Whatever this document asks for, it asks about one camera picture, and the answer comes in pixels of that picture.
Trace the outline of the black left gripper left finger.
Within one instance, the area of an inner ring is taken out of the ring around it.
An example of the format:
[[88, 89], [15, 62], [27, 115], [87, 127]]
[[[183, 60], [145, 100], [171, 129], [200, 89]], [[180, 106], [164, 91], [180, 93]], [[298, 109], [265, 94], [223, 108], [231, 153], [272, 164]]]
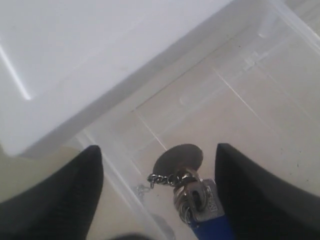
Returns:
[[2, 240], [84, 240], [104, 184], [102, 151], [90, 145], [54, 174], [0, 204]]

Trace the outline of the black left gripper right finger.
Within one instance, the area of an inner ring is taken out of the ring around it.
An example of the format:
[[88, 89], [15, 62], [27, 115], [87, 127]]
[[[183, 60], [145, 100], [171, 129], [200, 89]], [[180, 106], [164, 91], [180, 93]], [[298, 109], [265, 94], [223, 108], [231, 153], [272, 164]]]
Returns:
[[320, 198], [228, 143], [215, 153], [217, 193], [237, 240], [318, 240]]

